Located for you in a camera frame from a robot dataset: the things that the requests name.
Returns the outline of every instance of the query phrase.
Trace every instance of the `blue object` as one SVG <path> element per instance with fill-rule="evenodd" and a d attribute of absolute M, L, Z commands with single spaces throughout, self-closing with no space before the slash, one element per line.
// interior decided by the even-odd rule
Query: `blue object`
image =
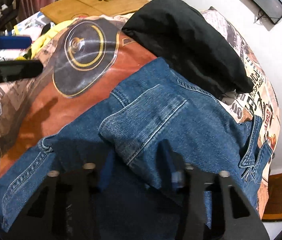
<path fill-rule="evenodd" d="M 174 239 L 182 196 L 173 191 L 160 193 L 158 146 L 164 139 L 185 162 L 203 171 L 228 171 L 256 208 L 262 172 L 272 153 L 267 142 L 261 148 L 257 145 L 261 124 L 259 116 L 236 123 L 211 94 L 189 83 L 158 58 L 122 81 L 109 98 L 57 134 L 41 139 L 7 171 L 0 179 L 0 230 L 9 230 L 49 171 L 78 169 L 115 149 L 126 164 L 119 165 L 120 170 L 127 170 L 122 176 L 117 170 L 108 188 L 95 197 L 103 239 Z M 170 216 L 164 212 L 166 218 L 160 215 L 160 207 L 153 207 L 155 198 L 160 202 L 165 196 L 169 199 L 166 203 L 177 204 Z M 205 205 L 210 225 L 208 192 Z M 147 217 L 151 212 L 157 221 Z"/>
<path fill-rule="evenodd" d="M 0 49 L 27 49 L 32 40 L 25 36 L 0 36 Z"/>

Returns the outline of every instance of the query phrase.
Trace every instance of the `blue denim fabric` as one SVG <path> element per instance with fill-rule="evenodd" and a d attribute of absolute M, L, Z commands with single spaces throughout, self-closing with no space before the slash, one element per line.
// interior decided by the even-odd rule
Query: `blue denim fabric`
<path fill-rule="evenodd" d="M 109 188 L 94 196 L 101 219 L 101 235 L 107 240 L 119 239 L 119 235 L 126 233 L 120 230 L 130 228 L 127 229 L 129 239 L 132 236 L 135 239 L 174 239 L 179 210 L 176 208 L 174 215 L 166 217 L 166 212 L 152 208 L 156 202 L 153 198 L 165 199 L 163 203 L 170 201 L 158 191 L 163 178 L 157 169 L 160 162 L 157 150 L 163 139 L 168 139 L 173 150 L 186 162 L 204 171 L 229 171 L 256 207 L 262 171 L 272 153 L 267 143 L 261 149 L 257 146 L 261 124 L 258 116 L 251 122 L 237 124 L 212 95 L 186 81 L 158 58 L 122 81 L 109 98 L 59 133 L 41 139 L 9 169 L 0 179 L 0 230 L 9 230 L 48 171 L 65 172 L 87 162 L 97 162 L 99 154 L 113 151 L 114 146 L 130 170 L 123 171 L 125 167 L 119 165 Z M 144 181 L 153 187 L 146 186 Z M 211 205 L 209 195 L 206 196 L 210 221 Z M 141 231 L 136 227 L 147 227 L 147 221 L 152 221 L 148 216 L 152 213 L 157 218 L 153 223 L 161 225 L 158 226 L 160 233 L 157 227 L 149 227 L 153 232 L 144 230 L 143 235 L 133 234 L 130 226 L 135 223 L 136 215 L 122 210 L 139 210 L 140 207 L 143 212 L 137 219 L 135 231 Z M 126 224 L 116 227 L 118 221 Z M 113 233 L 111 227 L 119 231 Z"/>

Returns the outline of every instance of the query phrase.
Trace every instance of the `black cloth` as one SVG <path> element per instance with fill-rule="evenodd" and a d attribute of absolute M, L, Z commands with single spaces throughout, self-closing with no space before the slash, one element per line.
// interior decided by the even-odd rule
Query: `black cloth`
<path fill-rule="evenodd" d="M 252 92 L 253 82 L 234 49 L 196 9 L 181 0 L 152 0 L 122 31 L 218 99 L 234 90 Z"/>

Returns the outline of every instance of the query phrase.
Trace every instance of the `yellow cloth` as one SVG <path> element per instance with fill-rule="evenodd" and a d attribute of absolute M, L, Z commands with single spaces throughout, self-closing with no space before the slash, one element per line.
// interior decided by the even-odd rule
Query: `yellow cloth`
<path fill-rule="evenodd" d="M 57 35 L 58 32 L 63 30 L 64 28 L 68 27 L 71 23 L 73 23 L 74 20 L 64 21 L 61 22 L 54 27 L 52 27 L 50 30 L 48 30 L 45 34 L 43 34 L 41 37 L 39 37 L 31 46 L 31 59 L 34 58 L 34 56 L 44 47 L 48 44 L 51 39 Z"/>

